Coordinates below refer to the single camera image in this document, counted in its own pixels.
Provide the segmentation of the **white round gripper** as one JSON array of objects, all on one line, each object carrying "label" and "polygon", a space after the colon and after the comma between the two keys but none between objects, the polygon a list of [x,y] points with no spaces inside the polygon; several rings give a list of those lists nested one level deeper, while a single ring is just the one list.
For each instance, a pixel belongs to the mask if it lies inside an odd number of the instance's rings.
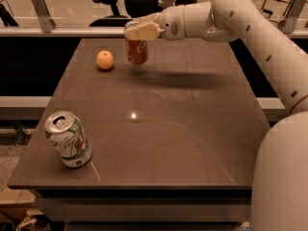
[{"label": "white round gripper", "polygon": [[136,17],[125,26],[124,36],[129,40],[155,40],[159,36],[168,40],[184,39],[184,9],[184,6],[169,7],[161,13]]}]

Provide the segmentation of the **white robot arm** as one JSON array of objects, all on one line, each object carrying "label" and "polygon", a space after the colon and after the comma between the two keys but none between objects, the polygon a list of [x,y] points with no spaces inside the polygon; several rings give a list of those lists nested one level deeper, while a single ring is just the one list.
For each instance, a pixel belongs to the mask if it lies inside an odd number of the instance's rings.
[{"label": "white robot arm", "polygon": [[250,231],[308,231],[308,55],[251,0],[169,7],[125,25],[130,40],[241,39],[289,115],[263,138],[254,169]]}]

